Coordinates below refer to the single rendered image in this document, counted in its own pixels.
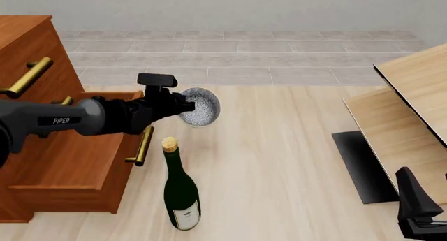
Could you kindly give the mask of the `green wine bottle with cork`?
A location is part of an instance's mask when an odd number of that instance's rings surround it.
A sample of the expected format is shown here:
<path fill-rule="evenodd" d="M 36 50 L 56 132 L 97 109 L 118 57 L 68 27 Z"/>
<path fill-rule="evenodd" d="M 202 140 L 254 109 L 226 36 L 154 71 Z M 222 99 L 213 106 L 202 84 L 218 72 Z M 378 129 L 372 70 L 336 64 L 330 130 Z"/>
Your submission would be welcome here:
<path fill-rule="evenodd" d="M 198 188 L 183 169 L 176 138 L 164 138 L 161 146 L 168 169 L 163 191 L 168 216 L 177 230 L 191 230 L 201 218 Z"/>

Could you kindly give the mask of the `pale wooden panel with black edge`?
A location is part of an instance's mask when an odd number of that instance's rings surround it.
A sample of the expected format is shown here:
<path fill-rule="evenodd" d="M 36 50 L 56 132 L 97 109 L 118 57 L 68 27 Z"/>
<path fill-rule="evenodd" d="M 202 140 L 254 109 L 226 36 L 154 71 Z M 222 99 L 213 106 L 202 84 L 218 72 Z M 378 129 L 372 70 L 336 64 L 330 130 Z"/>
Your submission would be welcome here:
<path fill-rule="evenodd" d="M 373 67 L 447 148 L 447 43 Z"/>

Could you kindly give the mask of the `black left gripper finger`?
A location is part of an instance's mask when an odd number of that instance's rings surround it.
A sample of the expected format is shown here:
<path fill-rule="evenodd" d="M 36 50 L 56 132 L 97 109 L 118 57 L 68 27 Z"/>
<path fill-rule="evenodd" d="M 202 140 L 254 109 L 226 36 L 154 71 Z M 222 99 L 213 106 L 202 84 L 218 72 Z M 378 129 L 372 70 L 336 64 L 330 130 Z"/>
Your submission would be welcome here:
<path fill-rule="evenodd" d="M 188 96 L 181 95 L 182 98 L 182 104 L 181 104 L 181 111 L 182 112 L 192 112 L 196 109 L 196 104 L 194 101 L 189 100 Z"/>

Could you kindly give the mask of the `open wooden drawer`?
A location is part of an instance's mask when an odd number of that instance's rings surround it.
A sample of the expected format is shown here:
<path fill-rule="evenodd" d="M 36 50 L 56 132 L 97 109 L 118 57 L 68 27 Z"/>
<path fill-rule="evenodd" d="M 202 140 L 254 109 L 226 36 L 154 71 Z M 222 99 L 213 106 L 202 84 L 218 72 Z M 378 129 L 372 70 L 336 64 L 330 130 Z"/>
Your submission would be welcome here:
<path fill-rule="evenodd" d="M 27 222 L 35 212 L 117 213 L 140 136 L 28 136 L 0 167 L 0 222 Z"/>

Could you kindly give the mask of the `wooden cabinet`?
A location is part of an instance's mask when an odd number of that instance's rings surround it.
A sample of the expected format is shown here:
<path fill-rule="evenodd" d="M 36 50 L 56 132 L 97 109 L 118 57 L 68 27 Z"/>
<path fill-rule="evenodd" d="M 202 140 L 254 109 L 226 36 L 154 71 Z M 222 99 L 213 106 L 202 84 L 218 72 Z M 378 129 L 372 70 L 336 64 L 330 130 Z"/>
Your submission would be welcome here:
<path fill-rule="evenodd" d="M 0 15 L 0 99 L 39 103 L 90 98 L 51 16 Z M 140 136 L 27 136 L 0 167 L 0 223 L 25 223 L 36 212 L 116 213 Z"/>

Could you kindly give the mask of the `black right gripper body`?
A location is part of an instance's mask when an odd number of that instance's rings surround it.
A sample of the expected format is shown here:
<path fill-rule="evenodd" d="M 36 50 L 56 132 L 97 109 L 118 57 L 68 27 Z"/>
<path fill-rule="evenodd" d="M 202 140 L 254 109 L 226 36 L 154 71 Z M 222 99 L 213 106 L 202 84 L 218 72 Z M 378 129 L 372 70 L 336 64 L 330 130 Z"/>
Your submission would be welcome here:
<path fill-rule="evenodd" d="M 398 217 L 398 225 L 406 239 L 422 241 L 447 241 L 447 221 L 435 221 L 431 217 L 416 219 Z"/>

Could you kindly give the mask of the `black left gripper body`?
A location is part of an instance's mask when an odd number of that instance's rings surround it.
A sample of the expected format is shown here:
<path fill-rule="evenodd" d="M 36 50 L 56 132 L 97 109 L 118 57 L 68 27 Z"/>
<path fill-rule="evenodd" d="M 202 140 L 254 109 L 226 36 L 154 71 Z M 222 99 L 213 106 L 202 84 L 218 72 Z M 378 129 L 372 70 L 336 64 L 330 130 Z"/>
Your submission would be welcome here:
<path fill-rule="evenodd" d="M 185 108 L 185 96 L 177 92 L 164 94 L 162 98 L 160 98 L 159 119 L 179 115 L 186 111 Z"/>

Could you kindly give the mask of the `black speckled bowl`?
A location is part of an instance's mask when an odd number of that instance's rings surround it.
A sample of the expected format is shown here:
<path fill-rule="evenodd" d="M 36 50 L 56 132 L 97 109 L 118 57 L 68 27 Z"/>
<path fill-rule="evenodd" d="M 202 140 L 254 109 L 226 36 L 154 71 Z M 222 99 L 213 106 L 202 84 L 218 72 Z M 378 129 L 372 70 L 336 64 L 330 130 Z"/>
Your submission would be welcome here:
<path fill-rule="evenodd" d="M 178 117 L 192 127 L 206 127 L 214 123 L 221 112 L 219 99 L 210 90 L 191 87 L 182 93 L 187 102 L 195 103 L 195 110 L 183 112 Z"/>

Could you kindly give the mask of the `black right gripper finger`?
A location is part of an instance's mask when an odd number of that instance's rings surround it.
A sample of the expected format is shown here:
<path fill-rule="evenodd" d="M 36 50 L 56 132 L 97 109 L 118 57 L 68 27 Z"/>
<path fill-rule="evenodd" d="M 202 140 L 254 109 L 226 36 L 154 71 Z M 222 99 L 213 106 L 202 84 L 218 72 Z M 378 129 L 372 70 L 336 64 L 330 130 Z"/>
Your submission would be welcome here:
<path fill-rule="evenodd" d="M 399 221 L 403 219 L 436 217 L 444 212 L 428 196 L 408 167 L 401 167 L 395 175 L 400 201 L 397 216 Z"/>

